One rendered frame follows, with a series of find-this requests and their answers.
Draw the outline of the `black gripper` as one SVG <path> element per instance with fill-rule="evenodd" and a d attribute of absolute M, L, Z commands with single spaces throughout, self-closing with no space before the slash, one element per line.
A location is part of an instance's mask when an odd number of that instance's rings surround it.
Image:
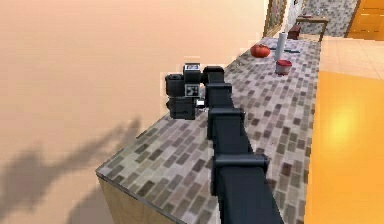
<path fill-rule="evenodd" d="M 197 84 L 186 83 L 182 74 L 169 74 L 165 77 L 167 108 L 173 119 L 194 120 Z"/>

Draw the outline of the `red tomato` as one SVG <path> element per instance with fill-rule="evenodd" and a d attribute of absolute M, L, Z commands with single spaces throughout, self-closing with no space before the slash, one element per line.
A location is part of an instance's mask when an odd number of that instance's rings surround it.
<path fill-rule="evenodd" d="M 255 58 L 265 58 L 270 54 L 270 49 L 263 44 L 255 44 L 250 48 L 250 53 Z"/>

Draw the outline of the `mosaic tiled kitchen counter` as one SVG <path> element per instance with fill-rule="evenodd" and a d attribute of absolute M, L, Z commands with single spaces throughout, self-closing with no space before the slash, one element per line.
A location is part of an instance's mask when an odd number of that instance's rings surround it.
<path fill-rule="evenodd" d="M 285 54 L 288 75 L 275 73 L 272 57 L 243 53 L 225 79 L 246 112 L 252 148 L 270 159 L 267 183 L 284 224 L 303 224 L 321 46 L 286 47 L 300 51 Z M 204 112 L 192 121 L 164 116 L 97 169 L 114 224 L 221 224 L 206 128 Z"/>

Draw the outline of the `white cup with red lid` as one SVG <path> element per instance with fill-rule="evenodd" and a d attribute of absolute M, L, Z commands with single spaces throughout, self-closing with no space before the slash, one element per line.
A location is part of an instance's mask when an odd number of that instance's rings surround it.
<path fill-rule="evenodd" d="M 288 75 L 292 67 L 292 62 L 289 60 L 277 60 L 275 73 L 278 75 Z"/>

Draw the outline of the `white paper towel roll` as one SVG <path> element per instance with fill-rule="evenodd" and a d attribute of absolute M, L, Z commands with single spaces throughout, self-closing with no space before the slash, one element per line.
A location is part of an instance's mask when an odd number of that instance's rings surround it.
<path fill-rule="evenodd" d="M 276 61 L 280 60 L 282 57 L 287 37 L 288 37 L 288 34 L 286 32 L 281 32 L 279 34 L 277 45 L 276 45 L 276 50 L 275 50 L 275 56 L 274 56 L 274 59 Z"/>

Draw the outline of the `dark red toaster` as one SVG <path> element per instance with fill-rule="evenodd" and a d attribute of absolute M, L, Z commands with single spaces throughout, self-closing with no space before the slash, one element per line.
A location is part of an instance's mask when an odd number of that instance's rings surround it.
<path fill-rule="evenodd" d="M 297 40 L 300 35 L 300 30 L 300 25 L 294 25 L 288 32 L 288 39 Z"/>

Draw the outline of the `brown wooden table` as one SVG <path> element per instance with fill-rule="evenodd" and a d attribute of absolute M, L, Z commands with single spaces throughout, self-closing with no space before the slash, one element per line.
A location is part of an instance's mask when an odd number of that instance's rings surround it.
<path fill-rule="evenodd" d="M 303 16 L 298 16 L 296 18 L 295 24 L 299 25 L 300 23 L 321 23 L 322 24 L 322 30 L 320 32 L 319 41 L 322 41 L 323 36 L 325 34 L 326 27 L 329 23 L 329 18 L 326 16 L 303 15 Z"/>

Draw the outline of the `orange room door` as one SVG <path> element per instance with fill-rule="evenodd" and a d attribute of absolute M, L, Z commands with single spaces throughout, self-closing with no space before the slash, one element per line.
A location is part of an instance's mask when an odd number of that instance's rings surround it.
<path fill-rule="evenodd" d="M 358 0 L 346 37 L 384 41 L 384 0 Z"/>

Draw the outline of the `wooden framed wall picture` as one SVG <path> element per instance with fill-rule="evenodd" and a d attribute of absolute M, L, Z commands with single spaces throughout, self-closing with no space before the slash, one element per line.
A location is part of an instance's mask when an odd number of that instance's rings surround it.
<path fill-rule="evenodd" d="M 268 0 L 264 37 L 273 37 L 282 27 L 287 0 Z"/>

